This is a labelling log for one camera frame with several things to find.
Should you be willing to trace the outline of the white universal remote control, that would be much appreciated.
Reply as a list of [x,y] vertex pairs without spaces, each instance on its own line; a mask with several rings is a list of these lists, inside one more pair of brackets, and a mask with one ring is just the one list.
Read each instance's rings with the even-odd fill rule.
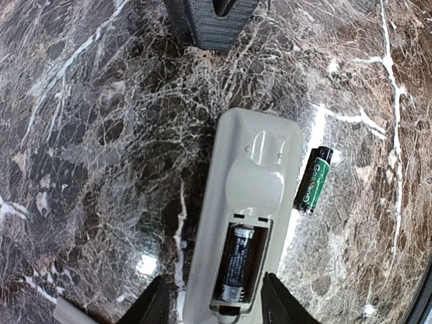
[[[233,108],[219,119],[187,283],[186,323],[261,323],[265,273],[276,273],[290,221],[302,131],[289,119]],[[221,299],[234,228],[254,236],[239,302]]]

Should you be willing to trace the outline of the dark blue orange AAA battery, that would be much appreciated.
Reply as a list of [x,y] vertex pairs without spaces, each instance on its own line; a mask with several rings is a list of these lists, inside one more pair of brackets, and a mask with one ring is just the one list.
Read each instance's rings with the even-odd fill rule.
[[223,279],[221,299],[225,302],[239,302],[246,280],[246,266],[251,251],[254,230],[243,225],[234,228],[234,245]]

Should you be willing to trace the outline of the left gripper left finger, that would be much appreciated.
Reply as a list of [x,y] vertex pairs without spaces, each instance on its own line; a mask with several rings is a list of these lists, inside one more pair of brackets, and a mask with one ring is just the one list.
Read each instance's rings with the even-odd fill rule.
[[117,324],[167,324],[169,321],[169,292],[159,275],[126,311]]

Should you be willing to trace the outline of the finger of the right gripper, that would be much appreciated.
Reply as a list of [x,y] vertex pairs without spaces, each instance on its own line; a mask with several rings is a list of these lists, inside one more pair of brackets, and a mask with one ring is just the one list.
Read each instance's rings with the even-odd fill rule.
[[254,0],[171,0],[164,2],[182,44],[229,51],[259,4]]

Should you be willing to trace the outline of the grey battery compartment cover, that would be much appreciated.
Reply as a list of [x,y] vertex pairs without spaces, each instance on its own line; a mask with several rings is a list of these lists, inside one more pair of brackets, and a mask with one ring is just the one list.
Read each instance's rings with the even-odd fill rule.
[[53,316],[62,324],[97,324],[95,320],[62,297],[57,299]]

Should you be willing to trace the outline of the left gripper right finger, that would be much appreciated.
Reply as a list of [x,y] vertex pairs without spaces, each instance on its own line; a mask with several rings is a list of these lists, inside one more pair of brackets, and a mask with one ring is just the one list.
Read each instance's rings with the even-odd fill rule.
[[265,273],[262,286],[263,323],[319,324],[291,295],[274,273]]

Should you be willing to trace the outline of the green AAA battery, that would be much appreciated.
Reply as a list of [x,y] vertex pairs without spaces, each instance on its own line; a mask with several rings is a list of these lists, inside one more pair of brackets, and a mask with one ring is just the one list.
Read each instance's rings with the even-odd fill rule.
[[296,197],[299,211],[313,214],[330,170],[332,156],[333,150],[326,146],[311,150]]

